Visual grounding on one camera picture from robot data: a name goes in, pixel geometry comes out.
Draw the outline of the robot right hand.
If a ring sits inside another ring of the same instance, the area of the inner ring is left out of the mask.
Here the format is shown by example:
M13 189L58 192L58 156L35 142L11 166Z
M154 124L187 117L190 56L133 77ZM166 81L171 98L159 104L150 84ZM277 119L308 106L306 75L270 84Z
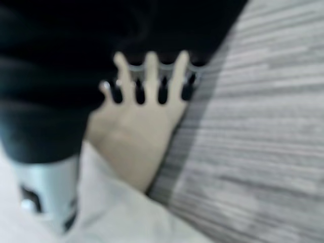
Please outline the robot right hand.
M247 1L1 1L1 143L21 207L78 216L82 143L145 191Z

